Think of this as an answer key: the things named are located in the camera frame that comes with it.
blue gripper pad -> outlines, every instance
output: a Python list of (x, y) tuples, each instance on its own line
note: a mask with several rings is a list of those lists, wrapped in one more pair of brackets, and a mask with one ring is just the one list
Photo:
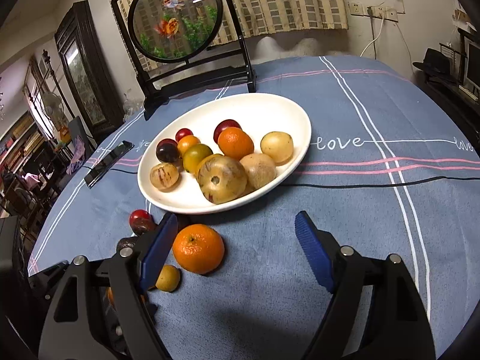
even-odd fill
[(301, 211), (295, 216), (295, 235), (307, 257), (308, 264), (315, 275), (317, 283), (328, 292), (334, 292), (332, 261), (317, 237), (319, 230), (315, 227), (306, 212)]
[(165, 260), (170, 253), (177, 233), (177, 217), (171, 215), (142, 260), (140, 280), (138, 283), (141, 290), (147, 291), (157, 282), (158, 274), (165, 264)]

monitor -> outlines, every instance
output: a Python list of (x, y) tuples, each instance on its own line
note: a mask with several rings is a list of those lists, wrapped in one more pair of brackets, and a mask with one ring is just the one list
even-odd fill
[(466, 80), (480, 90), (480, 46), (473, 42), (469, 42)]

tangerine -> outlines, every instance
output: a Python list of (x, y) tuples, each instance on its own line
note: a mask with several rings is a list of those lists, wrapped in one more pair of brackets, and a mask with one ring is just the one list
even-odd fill
[(223, 154), (237, 161), (254, 152), (254, 142), (238, 127), (225, 128), (218, 136), (218, 146)]
[(220, 265), (225, 246), (213, 228), (197, 224), (187, 226), (177, 234), (172, 251), (183, 269), (204, 275)]
[(180, 155), (183, 157), (185, 152), (190, 149), (193, 145), (198, 145), (200, 140), (193, 135), (186, 135), (178, 141), (177, 149), (180, 152)]

blue tablecloth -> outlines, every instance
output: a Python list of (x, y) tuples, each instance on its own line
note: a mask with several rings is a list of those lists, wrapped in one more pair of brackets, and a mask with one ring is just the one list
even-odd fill
[[(378, 61), (302, 57), (255, 69), (258, 92), (285, 96), (305, 109), (312, 142), (285, 181), (294, 186), (279, 186), (222, 216), (193, 218), (222, 235), (227, 257), (210, 276), (184, 272), (173, 294), (150, 293), (166, 348), (174, 359), (299, 359), (330, 300), (294, 235), (294, 217), (306, 210), (318, 228), (364, 256), (402, 256), (440, 355), (480, 297), (480, 182), (437, 177), (479, 177), (476, 152), (430, 98)], [(134, 209), (160, 220), (162, 211), (137, 186), (145, 148), (186, 111), (245, 92), (245, 85), (229, 81), (171, 100), (148, 122), (139, 113), (119, 128), (89, 162), (122, 140), (135, 148), (91, 190), (83, 181), (88, 169), (75, 175), (46, 220), (29, 273), (78, 254), (110, 257), (117, 241), (131, 234)], [(173, 256), (167, 262), (176, 264)]]

plate rim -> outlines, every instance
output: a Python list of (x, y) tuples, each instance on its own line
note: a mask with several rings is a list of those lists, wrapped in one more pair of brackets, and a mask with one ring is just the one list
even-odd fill
[(168, 211), (168, 212), (173, 212), (175, 214), (184, 214), (184, 215), (206, 215), (206, 214), (213, 214), (215, 212), (223, 212), (223, 211), (227, 211), (227, 210), (231, 210), (231, 209), (234, 209), (234, 208), (237, 208), (237, 207), (241, 207), (242, 205), (245, 205), (245, 204), (248, 204), (254, 200), (256, 200), (257, 198), (260, 198), (261, 196), (265, 195), (266, 193), (270, 192), (273, 188), (277, 187), (283, 180), (285, 180), (288, 176), (290, 176), (293, 171), (298, 167), (298, 165), (300, 164), (300, 162), (302, 162), (303, 158), (305, 157), (307, 151), (308, 151), (308, 148), (310, 146), (310, 142), (311, 142), (311, 121), (310, 121), (310, 118), (307, 114), (307, 112), (296, 102), (294, 102), (293, 100), (287, 98), (287, 97), (284, 97), (284, 96), (280, 96), (280, 95), (277, 95), (277, 94), (273, 94), (273, 93), (265, 93), (265, 92), (256, 92), (256, 93), (237, 93), (237, 94), (234, 94), (234, 95), (230, 95), (230, 96), (226, 96), (226, 97), (222, 97), (220, 99), (216, 99), (216, 100), (211, 100), (209, 102), (206, 102), (202, 105), (199, 105), (198, 107), (195, 107), (191, 110), (189, 110), (188, 112), (185, 112), (184, 114), (181, 114), (179, 117), (175, 118), (174, 120), (172, 120), (169, 124), (167, 124), (157, 135), (155, 135), (155, 137), (153, 137), (152, 139), (152, 142), (157, 139), (157, 137), (163, 133), (163, 131), (165, 131), (172, 123), (174, 123), (177, 119), (183, 117), (183, 116), (186, 116), (188, 115), (189, 113), (193, 112), (193, 111), (196, 111), (198, 110), (199, 108), (202, 108), (202, 107), (205, 107), (207, 105), (210, 105), (212, 103), (217, 103), (217, 102), (221, 102), (221, 101), (225, 101), (227, 99), (231, 99), (231, 98), (235, 98), (235, 97), (241, 97), (241, 96), (256, 96), (256, 95), (268, 95), (268, 96), (273, 96), (273, 97), (278, 97), (280, 99), (282, 99), (283, 101), (288, 101), (288, 102), (291, 102), (292, 104), (294, 104), (301, 112), (303, 112), (303, 114), (306, 116), (306, 119), (308, 120), (308, 135), (310, 136), (309, 138), (309, 144), (306, 145), (305, 147), (302, 147), (301, 148), (301, 151), (300, 153), (298, 154), (297, 156), (297, 160), (295, 160), (287, 169), (285, 169), (285, 171), (278, 177), (276, 177), (274, 180), (272, 180), (270, 183), (268, 183), (267, 185), (264, 185), (263, 187), (261, 187), (260, 189), (258, 190), (255, 190), (251, 193), (249, 193), (248, 195), (245, 195), (245, 196), (242, 196), (241, 198), (237, 198), (237, 199), (234, 199), (234, 200), (231, 200), (229, 202), (225, 202), (225, 203), (222, 203), (222, 204), (215, 204), (213, 206), (208, 206), (208, 207), (202, 207), (202, 208), (176, 208), (176, 207), (171, 207), (171, 206), (168, 206), (168, 205), (165, 205), (165, 204), (162, 204), (162, 203), (159, 203), (159, 202), (156, 202), (156, 201), (152, 201), (153, 199), (150, 199), (148, 194), (146, 193), (146, 191), (143, 189), (141, 183), (140, 183), (140, 169), (142, 168), (142, 165), (143, 165), (143, 160), (145, 159), (145, 154), (147, 152), (147, 150), (145, 150), (145, 152), (143, 153), (142, 155), (142, 158), (140, 160), (140, 163), (138, 164), (138, 172), (137, 172), (137, 185), (138, 185), (138, 188), (140, 189), (140, 192), (142, 193), (143, 197), (145, 199), (147, 199), (149, 202), (151, 202), (153, 205), (155, 205), (156, 207), (159, 207), (161, 208), (162, 210), (165, 210), (165, 211)]

